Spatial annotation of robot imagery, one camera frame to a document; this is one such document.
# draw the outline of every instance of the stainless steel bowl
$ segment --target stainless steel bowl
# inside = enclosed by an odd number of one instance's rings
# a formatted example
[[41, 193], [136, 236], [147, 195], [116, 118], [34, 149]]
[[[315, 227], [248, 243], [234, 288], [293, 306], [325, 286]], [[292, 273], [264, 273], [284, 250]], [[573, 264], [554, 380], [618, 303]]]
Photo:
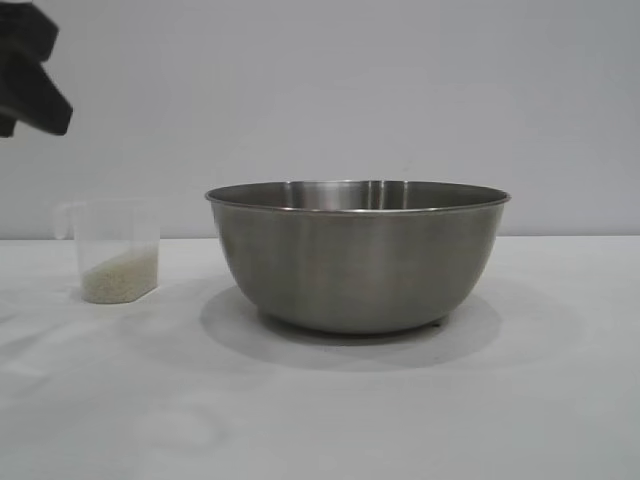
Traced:
[[509, 195], [402, 181], [218, 188], [238, 286], [264, 313], [348, 334], [417, 327], [456, 308], [487, 262]]

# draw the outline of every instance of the rice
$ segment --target rice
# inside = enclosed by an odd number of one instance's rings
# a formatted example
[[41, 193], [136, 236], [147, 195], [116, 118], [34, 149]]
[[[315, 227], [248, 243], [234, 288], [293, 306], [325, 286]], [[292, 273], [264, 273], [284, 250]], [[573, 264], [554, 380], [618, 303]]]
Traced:
[[82, 276], [82, 298], [91, 303], [128, 303], [158, 286], [158, 250], [127, 252]]

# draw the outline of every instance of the black object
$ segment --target black object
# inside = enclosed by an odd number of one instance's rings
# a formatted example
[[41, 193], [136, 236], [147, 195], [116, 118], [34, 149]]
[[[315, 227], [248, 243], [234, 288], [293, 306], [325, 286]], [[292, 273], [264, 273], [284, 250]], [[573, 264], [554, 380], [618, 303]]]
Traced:
[[0, 137], [16, 121], [64, 135], [73, 108], [40, 65], [51, 55], [58, 27], [31, 3], [0, 2]]

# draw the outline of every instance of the measuring cup handle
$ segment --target measuring cup handle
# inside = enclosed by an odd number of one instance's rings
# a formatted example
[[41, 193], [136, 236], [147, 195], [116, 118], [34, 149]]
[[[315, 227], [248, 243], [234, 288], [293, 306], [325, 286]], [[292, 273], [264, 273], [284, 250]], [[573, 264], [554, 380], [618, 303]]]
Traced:
[[73, 224], [71, 221], [72, 203], [61, 203], [53, 209], [53, 236], [56, 240], [71, 238]]

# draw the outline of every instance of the bowl rim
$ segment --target bowl rim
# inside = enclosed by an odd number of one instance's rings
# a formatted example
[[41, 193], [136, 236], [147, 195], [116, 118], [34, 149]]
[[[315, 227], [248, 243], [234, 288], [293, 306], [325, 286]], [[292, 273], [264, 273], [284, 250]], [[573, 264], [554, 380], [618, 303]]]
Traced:
[[[491, 192], [498, 195], [501, 198], [497, 200], [492, 200], [489, 202], [480, 202], [480, 203], [471, 203], [468, 205], [452, 205], [447, 207], [426, 207], [426, 208], [407, 208], [407, 209], [367, 209], [367, 208], [358, 208], [358, 209], [323, 209], [323, 208], [299, 208], [299, 207], [277, 207], [272, 205], [256, 205], [251, 203], [242, 203], [242, 202], [232, 202], [229, 200], [222, 200], [217, 198], [216, 196], [226, 190], [241, 188], [241, 187], [258, 187], [258, 186], [267, 186], [267, 185], [300, 185], [300, 184], [313, 184], [313, 185], [326, 185], [326, 184], [350, 184], [350, 183], [419, 183], [426, 185], [438, 185], [438, 186], [446, 186], [446, 187], [465, 187], [465, 188], [475, 188], [478, 190], [484, 190], [486, 192]], [[266, 210], [270, 212], [283, 212], [283, 213], [311, 213], [311, 214], [335, 214], [335, 215], [348, 215], [348, 214], [358, 214], [358, 215], [388, 215], [388, 214], [415, 214], [415, 213], [444, 213], [444, 212], [453, 212], [453, 211], [466, 211], [466, 210], [476, 210], [481, 208], [489, 208], [495, 207], [498, 205], [502, 205], [511, 200], [511, 195], [505, 192], [504, 190], [500, 190], [493, 187], [486, 187], [482, 185], [473, 185], [467, 183], [451, 183], [451, 182], [431, 182], [431, 181], [422, 181], [422, 180], [291, 180], [291, 181], [281, 181], [281, 182], [254, 182], [254, 183], [243, 183], [243, 184], [234, 184], [227, 185], [223, 187], [214, 188], [205, 193], [205, 199], [211, 202], [212, 204], [219, 204], [228, 207], [234, 208], [242, 208], [248, 210]]]

